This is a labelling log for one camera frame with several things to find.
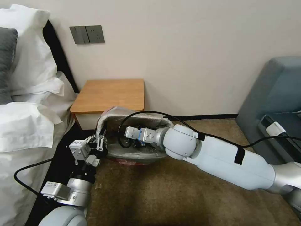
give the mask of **plastic bag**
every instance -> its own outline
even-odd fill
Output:
[[[106,130],[106,138],[108,145],[108,158],[114,158],[121,164],[126,165],[144,165],[150,164],[166,157],[165,151],[154,149],[150,146],[145,147],[134,147],[122,148],[117,140],[117,131],[121,121],[128,115],[134,113],[135,111],[121,108],[113,107],[110,110],[104,112],[97,122],[96,128],[96,138],[104,133]],[[151,129],[158,129],[161,127],[170,127],[172,128],[173,123],[167,118],[162,118],[160,116],[148,115],[141,113],[130,117],[121,128],[121,133],[124,134],[125,129],[128,126],[132,127],[148,127]],[[121,138],[122,142],[126,142],[126,138]]]

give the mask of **power socket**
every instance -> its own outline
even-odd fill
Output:
[[[101,25],[86,26],[90,43],[104,43],[103,29]]]
[[[70,27],[75,44],[104,43],[101,25]]]

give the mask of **baseboard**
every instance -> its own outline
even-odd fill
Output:
[[[187,120],[201,120],[201,119],[233,119],[236,118],[237,116],[238,114],[222,114],[222,115],[199,115],[199,116],[176,116],[176,117],[182,121],[187,121]]]

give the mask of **floor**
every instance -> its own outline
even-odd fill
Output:
[[[247,144],[233,119],[187,123]],[[239,188],[170,157],[147,166],[104,160],[97,169],[92,197],[89,226],[300,225],[280,195]]]

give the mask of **black cable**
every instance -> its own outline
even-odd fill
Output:
[[[209,136],[209,137],[214,137],[214,138],[217,138],[217,139],[220,139],[220,140],[223,140],[225,142],[228,142],[232,145],[235,145],[235,146],[239,146],[238,144],[232,142],[232,141],[229,141],[225,138],[222,138],[222,137],[218,137],[218,136],[215,136],[215,135],[212,135],[212,134],[207,134],[207,133],[202,133],[198,130],[196,130],[195,128],[191,127],[190,125],[188,125],[186,122],[182,121],[181,119],[178,119],[177,117],[175,116],[172,116],[172,115],[169,115],[169,114],[166,114],[166,113],[163,113],[163,112],[159,112],[159,111],[139,111],[139,112],[134,112],[128,116],[126,116],[120,123],[119,125],[119,128],[118,128],[118,133],[117,133],[117,138],[118,138],[118,143],[120,144],[121,147],[123,148],[129,148],[131,146],[131,142],[132,142],[132,139],[130,139],[130,144],[128,146],[125,146],[123,145],[123,143],[121,142],[121,135],[120,135],[120,128],[122,127],[122,125],[124,124],[124,122],[126,120],[128,120],[130,117],[134,116],[134,115],[137,115],[137,114],[141,114],[141,113],[155,113],[155,114],[161,114],[161,115],[165,115],[165,116],[168,116],[169,118],[173,118],[179,122],[181,122],[182,124],[184,124],[185,126],[187,126],[189,129],[192,129],[193,131],[195,131],[196,133],[198,133],[199,135],[203,135],[203,136]]]
[[[273,139],[273,138],[285,138],[285,139],[292,139],[292,140],[299,140],[299,141],[301,141],[301,138],[298,138],[298,137],[291,137],[291,136],[270,136],[270,137],[261,138],[261,139],[255,141],[255,142],[253,142],[251,144],[248,144],[248,145],[242,145],[241,147],[242,148],[249,148],[249,147],[254,146],[255,144],[258,144],[261,141],[269,140],[269,139]]]
[[[122,125],[124,124],[124,122],[125,122],[126,120],[128,120],[130,117],[132,117],[132,116],[134,116],[134,115],[137,115],[137,114],[141,114],[141,113],[155,113],[155,114],[161,114],[161,115],[168,116],[169,118],[173,118],[173,119],[175,119],[175,120],[181,122],[182,124],[184,124],[185,126],[187,126],[189,129],[192,129],[193,131],[197,132],[199,135],[204,135],[204,136],[208,136],[208,137],[217,138],[217,139],[219,139],[219,140],[225,141],[225,142],[227,142],[227,143],[229,143],[229,144],[232,144],[232,145],[234,145],[234,146],[237,146],[237,147],[239,147],[239,148],[249,148],[249,147],[254,146],[255,144],[258,144],[258,143],[261,142],[261,141],[269,140],[269,139],[273,139],[273,138],[276,138],[276,139],[277,139],[277,138],[286,138],[286,139],[292,139],[292,140],[299,140],[299,141],[301,141],[301,138],[298,138],[298,137],[291,137],[291,136],[270,136],[270,137],[264,137],[264,138],[261,138],[261,139],[255,141],[255,142],[253,142],[253,143],[251,143],[251,144],[248,144],[248,145],[240,145],[240,144],[237,144],[237,143],[232,142],[232,141],[230,141],[230,140],[227,140],[227,139],[225,139],[225,138],[216,136],[216,135],[212,135],[212,134],[209,134],[209,133],[203,133],[203,132],[200,132],[200,131],[196,130],[195,128],[191,127],[190,125],[188,125],[187,123],[185,123],[184,121],[178,119],[178,118],[175,117],[175,116],[172,116],[172,115],[169,115],[169,114],[166,114],[166,113],[163,113],[163,112],[159,112],[159,111],[139,111],[139,112],[135,112],[135,113],[132,113],[132,114],[126,116],[126,117],[121,121],[121,123],[120,123],[120,125],[119,125],[119,128],[118,128],[118,135],[117,135],[117,136],[118,136],[118,142],[119,142],[119,144],[121,145],[121,147],[123,147],[123,148],[129,148],[129,147],[131,146],[131,143],[130,143],[128,146],[125,146],[125,145],[122,144],[121,139],[120,139],[120,136],[121,136],[121,135],[120,135],[120,128],[122,127]]]
[[[25,166],[25,167],[23,167],[23,168],[18,169],[18,170],[14,173],[14,175],[13,175],[15,181],[17,181],[20,185],[22,185],[23,187],[25,187],[26,189],[28,189],[29,191],[31,191],[32,193],[34,193],[37,197],[41,197],[41,198],[44,200],[44,202],[46,202],[47,205],[49,205],[49,203],[44,199],[43,195],[42,195],[41,193],[35,191],[35,190],[32,189],[31,187],[29,187],[27,184],[25,184],[25,183],[23,183],[22,181],[20,181],[19,178],[17,177],[17,174],[18,174],[20,171],[22,171],[22,170],[26,170],[26,169],[31,168],[31,167],[34,167],[34,166],[42,165],[42,164],[47,163],[47,162],[50,162],[50,161],[52,161],[52,160],[53,160],[53,158],[47,159],[47,160],[45,160],[45,161],[38,162],[38,163],[29,165],[29,166]]]

